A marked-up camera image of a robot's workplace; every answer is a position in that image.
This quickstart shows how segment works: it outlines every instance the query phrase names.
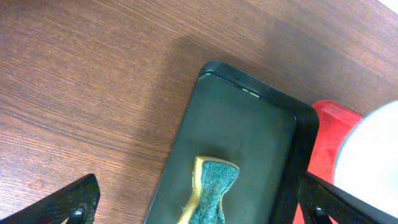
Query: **green scouring pad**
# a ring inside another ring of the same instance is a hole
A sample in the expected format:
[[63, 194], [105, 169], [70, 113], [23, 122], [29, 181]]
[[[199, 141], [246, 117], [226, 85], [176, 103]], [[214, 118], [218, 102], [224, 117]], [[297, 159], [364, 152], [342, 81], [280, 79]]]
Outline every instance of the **green scouring pad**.
[[196, 156], [192, 194], [179, 224], [225, 223], [223, 196], [238, 178], [239, 168], [228, 161]]

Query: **red object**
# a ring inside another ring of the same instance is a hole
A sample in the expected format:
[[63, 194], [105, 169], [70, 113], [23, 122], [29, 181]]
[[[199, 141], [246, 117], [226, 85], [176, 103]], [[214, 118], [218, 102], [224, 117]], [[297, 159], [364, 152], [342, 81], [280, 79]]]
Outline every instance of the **red object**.
[[[308, 171], [333, 184], [340, 146], [363, 117], [330, 100], [318, 101], [312, 106], [318, 113], [320, 125]], [[300, 206], [293, 223], [304, 224]]]

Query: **wooden surface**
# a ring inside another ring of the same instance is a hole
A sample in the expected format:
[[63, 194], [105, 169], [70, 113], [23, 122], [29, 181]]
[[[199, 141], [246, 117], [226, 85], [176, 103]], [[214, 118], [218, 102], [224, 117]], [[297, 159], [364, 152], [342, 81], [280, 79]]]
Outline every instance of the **wooden surface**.
[[0, 1], [0, 218], [94, 173], [97, 223], [142, 223], [201, 66], [367, 114], [398, 99], [375, 0]]

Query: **sponge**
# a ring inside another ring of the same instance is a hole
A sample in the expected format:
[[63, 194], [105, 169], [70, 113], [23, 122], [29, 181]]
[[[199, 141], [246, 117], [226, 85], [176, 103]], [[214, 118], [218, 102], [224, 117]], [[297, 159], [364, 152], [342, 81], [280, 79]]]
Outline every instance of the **sponge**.
[[239, 168], [221, 159], [196, 156], [192, 194], [178, 224], [225, 223], [223, 196], [238, 178]]

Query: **dark green tray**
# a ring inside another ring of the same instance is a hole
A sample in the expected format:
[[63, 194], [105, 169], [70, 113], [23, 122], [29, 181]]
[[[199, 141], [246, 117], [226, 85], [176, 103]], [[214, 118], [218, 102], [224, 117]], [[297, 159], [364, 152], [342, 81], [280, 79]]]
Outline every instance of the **dark green tray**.
[[305, 103], [224, 63], [200, 71], [146, 223], [177, 223], [192, 192], [197, 155], [235, 163], [223, 198], [228, 224], [291, 223], [319, 120]]

